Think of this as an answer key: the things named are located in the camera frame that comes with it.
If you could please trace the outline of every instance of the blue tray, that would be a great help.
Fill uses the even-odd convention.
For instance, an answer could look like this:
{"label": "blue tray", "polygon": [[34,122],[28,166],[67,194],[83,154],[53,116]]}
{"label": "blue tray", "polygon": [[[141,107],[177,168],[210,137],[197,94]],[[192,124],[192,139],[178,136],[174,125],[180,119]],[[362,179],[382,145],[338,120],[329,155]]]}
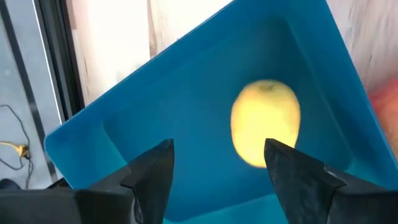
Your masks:
{"label": "blue tray", "polygon": [[165,223],[286,223],[266,170],[235,153],[229,124],[243,86],[269,78],[300,102],[297,150],[398,188],[396,160],[322,0],[233,1],[47,136],[45,148],[69,184],[85,188],[173,138]]}

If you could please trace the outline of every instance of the black window frame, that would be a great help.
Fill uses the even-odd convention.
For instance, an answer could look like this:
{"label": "black window frame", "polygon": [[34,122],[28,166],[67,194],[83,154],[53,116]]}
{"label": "black window frame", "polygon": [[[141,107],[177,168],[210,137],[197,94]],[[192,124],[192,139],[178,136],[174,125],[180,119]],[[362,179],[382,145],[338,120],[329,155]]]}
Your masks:
{"label": "black window frame", "polygon": [[34,0],[55,97],[64,123],[85,107],[66,0]]}

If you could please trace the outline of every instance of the apple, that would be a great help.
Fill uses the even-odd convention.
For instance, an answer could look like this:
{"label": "apple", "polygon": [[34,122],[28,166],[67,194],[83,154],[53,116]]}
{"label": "apple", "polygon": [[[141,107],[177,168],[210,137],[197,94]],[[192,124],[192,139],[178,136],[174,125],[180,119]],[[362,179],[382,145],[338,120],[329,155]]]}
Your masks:
{"label": "apple", "polygon": [[266,138],[294,147],[299,127],[299,101],[290,87],[275,80],[245,86],[232,107],[232,142],[241,158],[254,167],[267,167]]}
{"label": "apple", "polygon": [[398,77],[369,93],[369,99],[381,128],[398,158]]}

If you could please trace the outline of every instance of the black cable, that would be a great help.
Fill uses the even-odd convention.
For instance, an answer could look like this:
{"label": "black cable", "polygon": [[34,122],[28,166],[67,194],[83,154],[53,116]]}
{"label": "black cable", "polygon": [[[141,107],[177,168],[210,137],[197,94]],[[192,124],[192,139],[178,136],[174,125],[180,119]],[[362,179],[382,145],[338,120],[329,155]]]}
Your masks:
{"label": "black cable", "polygon": [[[30,150],[30,139],[26,133],[26,130],[25,130],[22,120],[18,117],[17,113],[15,113],[15,111],[9,105],[0,105],[0,108],[2,108],[2,107],[8,108],[11,111],[11,113],[13,113],[13,115],[17,118],[19,124],[21,125],[22,132],[24,133],[26,140],[27,140],[26,146],[27,146],[28,150]],[[25,189],[28,190],[30,178],[32,177],[32,173],[33,173],[33,169],[34,169],[34,164],[33,164],[32,158],[31,158],[31,153],[29,153],[29,157],[25,156],[25,159],[28,161],[27,177],[25,180]],[[15,171],[21,170],[26,165],[26,164],[22,163],[22,156],[19,156],[19,164],[21,165],[20,167],[13,167],[10,164],[8,164],[6,161],[2,160],[1,158],[0,158],[0,162],[2,162],[8,168],[15,170]]]}
{"label": "black cable", "polygon": [[20,164],[21,166],[20,166],[20,167],[16,167],[16,168],[13,167],[13,166],[11,166],[10,164],[8,164],[6,161],[2,160],[1,158],[0,158],[0,162],[2,162],[4,165],[8,166],[8,168],[10,168],[10,169],[12,169],[12,170],[15,170],[15,171],[24,168],[24,165],[22,164],[22,157],[19,158],[19,164]]}

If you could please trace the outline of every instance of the yellow connector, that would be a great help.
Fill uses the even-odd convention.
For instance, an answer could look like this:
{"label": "yellow connector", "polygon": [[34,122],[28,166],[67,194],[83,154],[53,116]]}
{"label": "yellow connector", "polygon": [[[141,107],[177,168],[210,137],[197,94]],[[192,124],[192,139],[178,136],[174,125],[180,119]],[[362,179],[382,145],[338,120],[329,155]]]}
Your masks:
{"label": "yellow connector", "polygon": [[26,159],[30,158],[29,149],[28,149],[27,145],[25,145],[25,144],[17,145],[17,144],[13,144],[10,142],[4,142],[4,141],[0,141],[0,144],[10,146],[13,149],[15,149],[15,151],[17,151],[19,157],[25,157]]}

